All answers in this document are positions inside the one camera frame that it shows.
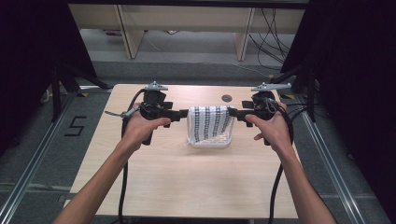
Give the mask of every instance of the gray carpet floor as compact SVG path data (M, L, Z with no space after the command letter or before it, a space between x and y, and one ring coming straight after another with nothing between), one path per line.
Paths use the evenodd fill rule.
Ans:
M95 62L94 67L101 80L110 85L118 83L148 84L156 80L163 85L221 85L252 87L268 81L267 75L277 76L274 70L260 66L245 66L248 69L231 64L205 63L105 63ZM80 85L89 85L79 79ZM25 193L11 223L50 223L62 210L67 188L73 184L85 152L92 139L98 120L106 105L110 93L89 93L86 97L76 97L66 112L59 132L51 143L50 149L37 170L32 184L44 186L61 186L62 189L29 188ZM285 99L285 103L293 104L295 100ZM290 106L289 111L297 108ZM50 125L51 102L40 106L19 135L18 146L10 148L0 158L0 203L3 203L10 193L8 184L19 180L21 173L32 158ZM390 223L384 214L376 197L365 182L359 168L353 160L347 157L347 149L331 118L328 118L325 108L316 106L318 128L326 144L336 160L337 166L358 202L363 216L368 223ZM75 117L75 124L84 126L80 136L67 136L78 130L69 126ZM295 130L295 145L299 152L303 167L312 185L329 206L339 223L351 223L327 170L318 154L316 145L304 124L303 118L297 117L293 122ZM95 217L92 223L111 223L115 217ZM215 223L210 220L200 220L204 223ZM257 219L255 223L266 223L265 219ZM276 219L275 223L298 223L296 219Z

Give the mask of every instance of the floor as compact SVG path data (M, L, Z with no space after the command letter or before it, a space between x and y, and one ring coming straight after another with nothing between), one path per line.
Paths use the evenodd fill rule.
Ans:
M262 79L268 78L272 75L273 71L276 76L283 57L279 50L266 47L271 53L275 54L276 58L272 58L263 52L258 57L258 48L254 42L249 39L247 46L247 55L244 61L239 62L236 59L234 50L233 36L226 33L195 33L195 32L176 32L170 35L167 31L147 31L142 40L142 44L133 60L127 58L125 48L123 46L122 38L115 35L106 35L102 30L80 30L81 36L89 51L90 57L94 63L183 63L193 65L200 64L227 64L234 66L235 69L243 69L244 71L251 72ZM252 34L259 45L261 37L258 34ZM280 35L279 39L286 46L290 46L294 36L293 35ZM276 46L277 43L269 35L268 43L271 46ZM90 85L83 80L80 82L83 85ZM92 94L92 102L84 101L83 98L74 100L71 104L69 111L77 111L77 108L86 107L87 114L92 120L99 120L101 113L95 108L103 107L106 103L108 94ZM32 122L27 125L25 131L21 134L24 136L18 147L23 150L9 150L7 155L0 160L0 202L4 203L13 189L15 183L20 180L29 165L31 158L35 156L35 149L40 145L41 139L46 136L46 130L50 126L51 117L51 102L37 109ZM376 197L371 192L364 178L361 176L359 169L354 165L354 162L346 156L345 147L342 141L339 140L337 131L329 119L326 119L326 111L324 108L317 108L318 115L317 124L314 127L309 127L309 118L297 118L297 126L302 127L297 132L305 133L305 135L297 136L295 141L301 147L301 160L304 165L307 175L310 177L311 183L318 189L319 195L323 198L330 208L334 208L334 215L340 223L390 223L384 214L381 206L379 205ZM65 115L64 123L60 127L54 127L57 132L64 136L67 131L67 125L78 114L68 112ZM73 147L74 144L84 148L90 143L90 135L94 132L95 122L90 123L91 126L85 127L87 137L82 136L79 142L70 143L70 146L59 145L57 136L51 140L53 148ZM322 142L315 141L313 136L315 130L318 134L326 136L324 144L324 153L326 150L330 151L334 159L335 168L327 167L327 163L323 158L326 155L318 153L318 145ZM32 183L40 183L40 185L30 185L25 195L21 200L21 204L17 211L14 211L14 217L10 223L46 223L51 220L59 212L64 203L64 196L70 188L70 183L73 182L72 176L63 176L64 170L73 173L78 170L78 167L70 167L68 162L70 160L81 161L85 153L84 150L73 151L69 153L67 160L58 159L56 149L47 152L45 159L37 168L37 174L31 180ZM344 178L346 192L349 192L357 203L357 208L362 213L363 222L359 217L354 218L353 214L346 212L348 203L343 201L343 197L339 194L339 186L335 183L337 179L333 179L329 175L329 169L340 172ZM51 170L58 178L56 180L49 179L43 170ZM55 205L46 205L46 202L56 202ZM110 223L114 217L96 217L93 223ZM264 223L264 219L255 219L254 223ZM298 223L296 220L277 220L276 223Z

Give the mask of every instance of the wooden table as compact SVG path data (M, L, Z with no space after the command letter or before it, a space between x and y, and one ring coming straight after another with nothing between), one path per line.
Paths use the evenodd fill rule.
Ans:
M145 85L117 85L105 110L120 113ZM173 109L191 106L233 105L242 109L250 100L248 87L172 86L166 101ZM221 96L233 97L230 103ZM77 193L99 169L120 141L121 119L103 114L71 193ZM269 216L272 186L279 166L275 152L254 141L257 128L245 122L233 125L233 141L226 148L195 148L187 142L187 121L173 122L169 129L154 131L151 145L142 146L129 160L128 187L123 214L138 217L264 218ZM107 194L97 215L115 216L121 177ZM275 216L297 218L282 175L276 195Z

